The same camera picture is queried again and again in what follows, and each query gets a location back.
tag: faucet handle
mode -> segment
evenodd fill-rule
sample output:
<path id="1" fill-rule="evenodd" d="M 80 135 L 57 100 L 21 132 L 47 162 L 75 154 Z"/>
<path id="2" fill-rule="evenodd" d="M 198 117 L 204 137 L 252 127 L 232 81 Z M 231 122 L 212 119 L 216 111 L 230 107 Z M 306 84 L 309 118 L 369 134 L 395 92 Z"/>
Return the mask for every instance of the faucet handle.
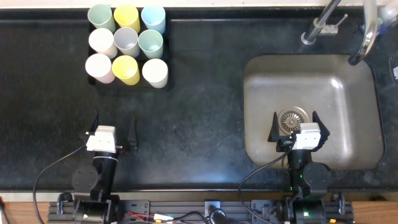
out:
<path id="1" fill-rule="evenodd" d="M 338 26 L 348 17 L 347 14 L 336 24 L 336 25 L 325 25 L 319 35 L 336 35 L 338 32 Z"/>

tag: stainless steel sink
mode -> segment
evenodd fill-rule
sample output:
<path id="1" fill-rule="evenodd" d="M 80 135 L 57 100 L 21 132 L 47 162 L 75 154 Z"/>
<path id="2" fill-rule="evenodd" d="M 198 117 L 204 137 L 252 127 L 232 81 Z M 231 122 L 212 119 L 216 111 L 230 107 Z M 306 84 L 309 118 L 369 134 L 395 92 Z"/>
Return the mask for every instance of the stainless steel sink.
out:
<path id="1" fill-rule="evenodd" d="M 314 161 L 334 169 L 377 165 L 384 144 L 373 73 L 365 62 L 351 66 L 347 59 L 347 55 L 264 55 L 248 63 L 244 128 L 246 151 L 255 163 L 264 165 L 280 156 L 275 143 L 267 142 L 275 111 L 281 134 L 311 122 L 317 111 L 331 134 L 312 154 Z"/>

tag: cup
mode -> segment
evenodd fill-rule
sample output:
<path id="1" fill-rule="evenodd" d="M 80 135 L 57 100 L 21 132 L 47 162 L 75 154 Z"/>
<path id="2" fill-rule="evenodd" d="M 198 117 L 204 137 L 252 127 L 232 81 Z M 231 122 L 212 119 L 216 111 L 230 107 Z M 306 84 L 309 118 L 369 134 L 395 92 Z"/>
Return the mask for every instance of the cup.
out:
<path id="1" fill-rule="evenodd" d="M 150 59 L 142 68 L 142 76 L 155 88 L 163 88 L 167 84 L 169 68 L 161 59 Z"/>
<path id="2" fill-rule="evenodd" d="M 149 59 L 163 56 L 163 37 L 156 30 L 142 32 L 138 37 L 138 44 Z"/>
<path id="3" fill-rule="evenodd" d="M 156 30 L 163 34 L 166 30 L 166 12 L 163 7 L 149 6 L 141 12 L 142 21 L 148 29 Z"/>
<path id="4" fill-rule="evenodd" d="M 133 5 L 122 5 L 114 10 L 114 19 L 120 27 L 130 27 L 139 33 L 139 15 L 138 10 Z"/>
<path id="5" fill-rule="evenodd" d="M 105 54 L 93 54 L 88 57 L 86 71 L 101 83 L 111 83 L 115 78 L 111 60 Z"/>
<path id="6" fill-rule="evenodd" d="M 99 28 L 91 32 L 88 44 L 96 52 L 105 54 L 109 58 L 114 58 L 118 54 L 118 49 L 113 43 L 113 34 L 108 29 Z"/>
<path id="7" fill-rule="evenodd" d="M 113 36 L 114 44 L 124 55 L 137 57 L 139 55 L 138 34 L 129 27 L 118 29 Z"/>
<path id="8" fill-rule="evenodd" d="M 112 71 L 127 85 L 135 85 L 139 81 L 138 64 L 128 55 L 117 57 L 112 64 Z"/>
<path id="9" fill-rule="evenodd" d="M 112 10 L 105 4 L 98 4 L 91 7 L 88 10 L 87 17 L 96 28 L 105 28 L 111 32 L 116 30 Z"/>

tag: black tray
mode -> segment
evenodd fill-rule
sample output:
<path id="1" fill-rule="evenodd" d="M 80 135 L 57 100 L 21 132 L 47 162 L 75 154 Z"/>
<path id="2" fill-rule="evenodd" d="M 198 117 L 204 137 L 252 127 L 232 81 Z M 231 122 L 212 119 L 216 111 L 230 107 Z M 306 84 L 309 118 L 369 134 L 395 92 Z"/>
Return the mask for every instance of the black tray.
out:
<path id="1" fill-rule="evenodd" d="M 120 28 L 119 24 L 115 21 L 116 24 L 116 30 L 118 30 Z M 163 60 L 166 64 L 168 64 L 168 60 L 170 58 L 170 50 L 169 50 L 169 26 L 168 26 L 169 22 L 166 20 L 166 31 L 162 34 L 163 37 L 163 56 L 160 58 L 161 60 Z M 148 28 L 145 26 L 145 24 L 143 23 L 143 21 L 141 20 L 140 17 L 140 26 L 141 29 L 138 33 L 138 36 L 144 32 L 145 30 L 147 30 Z M 89 32 L 93 32 L 95 30 L 95 26 L 93 24 L 90 23 L 89 25 Z M 97 52 L 95 50 L 93 50 L 90 46 L 88 47 L 88 56 L 90 57 L 93 54 L 96 54 Z M 118 49 L 118 54 L 115 56 L 115 58 L 111 59 L 111 62 L 113 62 L 118 56 L 122 56 L 123 53 Z M 105 84 L 105 83 L 101 83 L 98 80 L 96 80 L 94 77 L 92 77 L 91 75 L 88 75 L 88 83 L 90 85 L 93 85 L 97 88 L 101 88 L 101 89 L 120 89 L 120 90 L 132 90 L 132 91 L 152 91 L 152 90 L 169 90 L 170 89 L 170 67 L 169 65 L 167 65 L 169 72 L 168 72 L 168 77 L 167 77 L 167 84 L 166 86 L 164 86 L 163 88 L 154 88 L 143 76 L 142 76 L 142 67 L 144 66 L 144 64 L 150 60 L 145 53 L 140 49 L 140 53 L 137 57 L 135 57 L 134 59 L 136 59 L 137 64 L 138 64 L 138 69 L 139 69 L 139 74 L 140 74 L 140 79 L 138 81 L 137 84 L 135 85 L 126 85 L 124 82 L 122 82 L 118 77 L 116 77 L 113 82 Z"/>

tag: black countertop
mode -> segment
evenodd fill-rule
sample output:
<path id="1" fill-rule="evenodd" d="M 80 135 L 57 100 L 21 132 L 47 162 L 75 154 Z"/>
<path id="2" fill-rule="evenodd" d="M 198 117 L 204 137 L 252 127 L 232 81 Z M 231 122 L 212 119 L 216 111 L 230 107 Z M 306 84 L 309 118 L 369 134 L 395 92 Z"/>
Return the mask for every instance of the black countertop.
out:
<path id="1" fill-rule="evenodd" d="M 1 11 L 0 190 L 31 190 L 47 165 L 81 145 L 78 133 L 97 113 L 103 125 L 126 136 L 137 118 L 138 151 L 119 158 L 114 191 L 236 189 L 258 168 L 244 149 L 243 69 L 264 54 L 349 54 L 363 38 L 361 9 L 333 37 L 306 46 L 300 35 L 319 9 L 169 9 L 172 88 L 134 92 L 98 90 L 87 82 L 85 10 Z M 398 86 L 389 58 L 398 55 L 398 29 L 374 44 L 366 61 L 374 69 L 386 140 L 371 170 L 333 170 L 332 190 L 398 189 Z M 50 169 L 39 190 L 70 190 L 73 171 L 91 164 L 79 152 Z M 268 169 L 248 188 L 287 190 L 289 178 Z"/>

